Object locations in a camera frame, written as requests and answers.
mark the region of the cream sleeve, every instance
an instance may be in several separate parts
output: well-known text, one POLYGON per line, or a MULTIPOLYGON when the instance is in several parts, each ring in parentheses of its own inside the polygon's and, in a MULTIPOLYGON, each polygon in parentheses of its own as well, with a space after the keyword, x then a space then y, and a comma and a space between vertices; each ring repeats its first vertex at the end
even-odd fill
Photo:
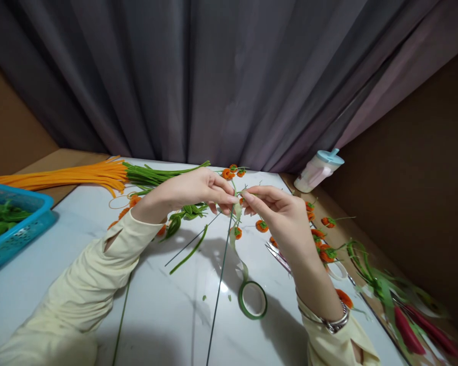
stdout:
POLYGON ((162 226, 140 222, 128 211, 102 239, 89 243, 49 287, 32 316, 0 347, 0 365, 93 365, 94 331, 162 226), (117 233, 104 253, 107 240, 117 233))
POLYGON ((309 336, 307 359, 312 366, 359 365, 353 353, 351 340, 363 350, 363 365, 380 365, 380 359, 363 328, 350 314, 348 323, 337 333, 331 334, 319 318, 297 295, 302 311, 302 321, 309 336))

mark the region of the woman's left hand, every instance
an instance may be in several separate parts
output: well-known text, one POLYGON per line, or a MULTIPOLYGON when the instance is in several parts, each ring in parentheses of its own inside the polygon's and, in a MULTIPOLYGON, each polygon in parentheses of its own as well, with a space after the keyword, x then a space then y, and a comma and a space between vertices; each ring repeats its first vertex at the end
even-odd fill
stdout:
POLYGON ((227 180, 208 168, 198 168, 160 184, 133 207, 132 215, 137 220, 158 224, 171 211, 199 202, 207 202, 214 214, 217 203, 229 215, 239 199, 227 180))

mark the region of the orange flower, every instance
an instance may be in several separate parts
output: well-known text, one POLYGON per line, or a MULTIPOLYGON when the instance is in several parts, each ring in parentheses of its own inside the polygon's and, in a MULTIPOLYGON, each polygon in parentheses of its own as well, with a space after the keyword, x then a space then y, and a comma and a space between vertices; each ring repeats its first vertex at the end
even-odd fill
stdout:
POLYGON ((125 209, 123 209, 122 212, 119 214, 119 220, 123 218, 127 211, 129 211, 130 209, 130 207, 126 207, 125 209))
POLYGON ((222 171, 222 178, 224 178, 225 180, 231 180, 232 178, 234 178, 236 175, 234 173, 231 173, 231 171, 227 168, 225 168, 223 171, 222 171))
POLYGON ((164 232, 166 231, 166 225, 163 225, 163 227, 158 231, 156 235, 162 236, 164 235, 164 232))
POLYGON ((139 201, 141 201, 141 198, 138 195, 132 195, 129 201, 129 208, 136 206, 139 201))
POLYGON ((319 257, 323 262, 326 263, 332 263, 334 262, 335 253, 332 253, 333 249, 327 245, 327 244, 322 244, 321 247, 319 248, 319 257))
POLYGON ((334 226, 336 226, 336 222, 332 218, 323 218, 321 219, 322 224, 329 228, 332 229, 334 226))
POLYGON ((353 308, 353 301, 351 298, 346 294, 344 291, 336 289, 337 295, 339 296, 339 300, 342 301, 344 305, 346 305, 349 309, 353 308))
POLYGON ((118 223, 118 222, 119 222, 119 220, 114 221, 113 223, 111 223, 110 226, 107 228, 107 230, 110 229, 112 226, 114 226, 114 225, 115 225, 116 223, 118 223))
POLYGON ((243 236, 243 231, 236 227, 236 228, 231 228, 231 230, 234 229, 234 233, 236 234, 236 240, 241 239, 241 236, 243 236))
POLYGON ((242 178, 246 174, 246 169, 239 168, 238 177, 242 178))
POLYGON ((326 234, 324 234, 321 230, 311 229, 310 231, 311 231, 313 236, 315 235, 315 236, 317 236, 317 237, 319 237, 321 239, 324 239, 324 236, 326 236, 326 234))
POLYGON ((268 225, 263 220, 256 221, 256 229, 259 232, 267 232, 269 230, 268 225))
POLYGON ((273 236, 270 236, 270 243, 273 244, 273 246, 278 249, 278 244, 276 243, 275 238, 273 236))
POLYGON ((309 212, 314 211, 314 205, 313 205, 312 203, 310 203, 310 202, 307 202, 307 201, 305 201, 305 208, 306 208, 307 211, 309 211, 309 212))

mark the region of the marble table surface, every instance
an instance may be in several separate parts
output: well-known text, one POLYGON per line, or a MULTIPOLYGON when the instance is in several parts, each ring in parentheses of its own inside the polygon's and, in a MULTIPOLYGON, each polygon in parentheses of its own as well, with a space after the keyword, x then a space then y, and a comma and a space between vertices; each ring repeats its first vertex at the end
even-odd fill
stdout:
MULTIPOLYGON (((162 170, 191 167, 126 160, 162 170)), ((288 192, 285 183, 274 173, 248 171, 243 178, 234 178, 234 183, 238 191, 245 185, 261 183, 288 192)), ((137 187, 129 187, 126 193, 137 190, 137 187)), ((32 313, 52 281, 117 219, 120 209, 110 209, 110 200, 110 193, 104 188, 79 186, 54 209, 58 216, 54 226, 0 269, 0 345, 32 313)), ((121 207, 125 203, 127 198, 121 197, 111 205, 121 207)), ((98 329, 97 365, 113 364, 124 304, 116 365, 206 364, 222 268, 208 364, 306 364, 307 334, 297 308, 295 286, 292 277, 265 248, 270 232, 256 230, 257 216, 242 217, 243 235, 236 241, 236 247, 249 268, 250 279, 264 288, 268 298, 266 316, 262 320, 249 320, 239 309, 237 297, 242 276, 239 260, 229 246, 223 262, 230 219, 207 212, 205 218, 183 220, 180 230, 171 239, 165 242, 155 239, 148 245, 132 274, 127 297, 126 289, 118 291, 112 311, 98 329), (199 250, 170 275, 198 239, 172 260, 175 254, 210 222, 199 250)), ((352 284, 348 280, 332 280, 336 288, 352 298, 356 308, 365 312, 354 312, 354 316, 369 335, 382 363, 403 364, 393 342, 352 284)))

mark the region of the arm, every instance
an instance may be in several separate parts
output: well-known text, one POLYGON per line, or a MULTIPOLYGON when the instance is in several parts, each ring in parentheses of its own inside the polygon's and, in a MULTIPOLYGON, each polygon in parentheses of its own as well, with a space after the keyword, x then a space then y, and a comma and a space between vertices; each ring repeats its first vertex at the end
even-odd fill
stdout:
POLYGON ((335 334, 318 318, 337 321, 344 312, 313 244, 304 201, 274 187, 255 186, 242 194, 244 214, 257 213, 265 220, 292 269, 302 320, 309 335, 309 363, 378 364, 371 342, 353 316, 335 334))
POLYGON ((237 201, 233 194, 227 181, 206 168, 154 189, 53 282, 32 316, 0 347, 0 365, 93 365, 94 331, 166 215, 201 201, 210 202, 212 211, 217 202, 229 213, 237 201))

